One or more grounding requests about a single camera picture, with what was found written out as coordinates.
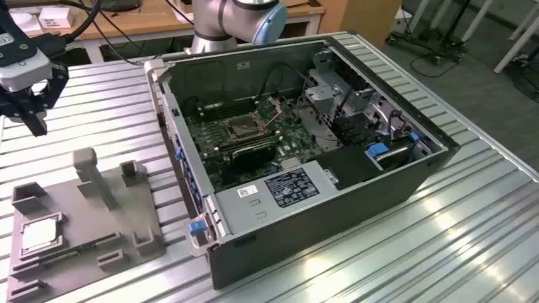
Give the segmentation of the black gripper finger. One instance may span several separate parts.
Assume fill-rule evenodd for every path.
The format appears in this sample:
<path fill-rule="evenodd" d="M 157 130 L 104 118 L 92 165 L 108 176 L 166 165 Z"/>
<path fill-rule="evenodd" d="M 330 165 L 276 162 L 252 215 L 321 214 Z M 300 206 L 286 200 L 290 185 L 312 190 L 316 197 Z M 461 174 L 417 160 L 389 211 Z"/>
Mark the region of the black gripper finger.
<path fill-rule="evenodd" d="M 26 88 L 30 105 L 25 108 L 24 124 L 29 128 L 33 136 L 46 135 L 46 123 L 44 114 L 52 109 L 68 82 L 68 67 L 64 64 L 52 64 L 52 77 L 46 78 L 46 84 L 38 93 L 33 93 L 30 87 Z"/>
<path fill-rule="evenodd" d="M 1 115 L 12 122 L 25 123 L 32 116 L 32 103 L 28 90 L 9 92 L 1 90 Z"/>

